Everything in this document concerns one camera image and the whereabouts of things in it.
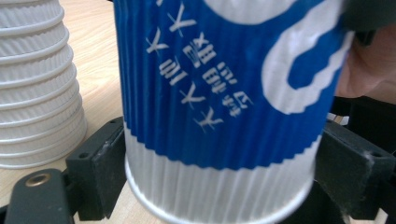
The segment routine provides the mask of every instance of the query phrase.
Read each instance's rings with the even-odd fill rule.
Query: stack of paper cups
[[[55,161],[87,130],[57,0],[0,3],[0,167]]]

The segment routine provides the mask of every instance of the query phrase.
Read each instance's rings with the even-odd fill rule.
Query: paper cup
[[[51,113],[51,115],[53,115],[47,116],[45,119],[36,119],[36,122],[9,123],[7,125],[0,124],[0,140],[40,135],[47,130],[61,125],[81,108],[79,97],[71,103],[72,104],[68,104],[68,107],[64,107],[64,110],[55,110],[58,113]]]
[[[70,119],[44,133],[19,139],[0,140],[0,157],[25,156],[62,141],[81,123],[81,118],[84,117],[81,111],[82,108],[76,111]]]
[[[52,145],[26,154],[16,154],[7,157],[0,155],[0,168],[24,169],[60,159],[74,150],[87,132],[87,121],[84,118],[83,110],[80,110],[75,123],[77,124],[76,129]]]
[[[78,82],[71,80],[70,86],[65,86],[64,89],[51,94],[48,98],[43,97],[25,105],[0,105],[0,123],[20,123],[42,119],[67,104],[71,99],[76,99],[79,96],[78,91]]]
[[[126,172],[149,211],[277,223],[302,203],[350,46],[343,2],[115,2]]]
[[[2,0],[0,2],[0,29],[50,21],[63,14],[63,11],[56,0]]]
[[[49,48],[67,36],[62,22],[45,30],[21,35],[0,36],[0,57],[31,53]]]
[[[73,50],[68,45],[59,47],[44,57],[0,64],[0,89],[32,84],[62,72],[72,62]]]
[[[54,77],[31,85],[19,86],[14,88],[0,87],[0,105],[14,104],[17,102],[30,101],[35,98],[51,94],[72,80],[76,79],[77,69],[71,63],[65,70]]]
[[[48,48],[41,49],[38,51],[33,51],[30,53],[24,53],[24,54],[7,56],[7,57],[0,57],[0,66],[3,66],[4,64],[27,62],[29,60],[46,57],[46,56],[50,55],[51,53],[55,52],[56,50],[64,47],[67,44],[68,40],[69,40],[69,32],[67,31],[67,29],[65,29],[64,37],[56,44],[49,46]]]

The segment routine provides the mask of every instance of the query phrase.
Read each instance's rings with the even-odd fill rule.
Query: wooden table
[[[78,82],[88,121],[86,137],[107,121],[122,115],[120,79],[113,5],[106,0],[60,0],[65,9],[64,25],[70,32],[69,45],[78,69]],[[24,170],[0,169],[0,206],[8,204],[14,184],[34,171],[65,169],[64,158]],[[77,223],[162,223],[146,211],[125,184],[110,220]]]

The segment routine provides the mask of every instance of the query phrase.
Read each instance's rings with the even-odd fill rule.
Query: blue and white paper cup
[[[310,190],[344,1],[116,0],[126,172],[171,223],[274,223]]]

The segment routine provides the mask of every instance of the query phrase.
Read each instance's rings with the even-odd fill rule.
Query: screw hole
[[[50,174],[39,174],[30,177],[26,181],[25,185],[27,187],[36,187],[48,182],[49,180],[50,180]]]
[[[80,159],[85,159],[85,158],[87,158],[89,155],[90,155],[90,153],[84,152],[84,153],[79,154],[78,157],[79,157]]]

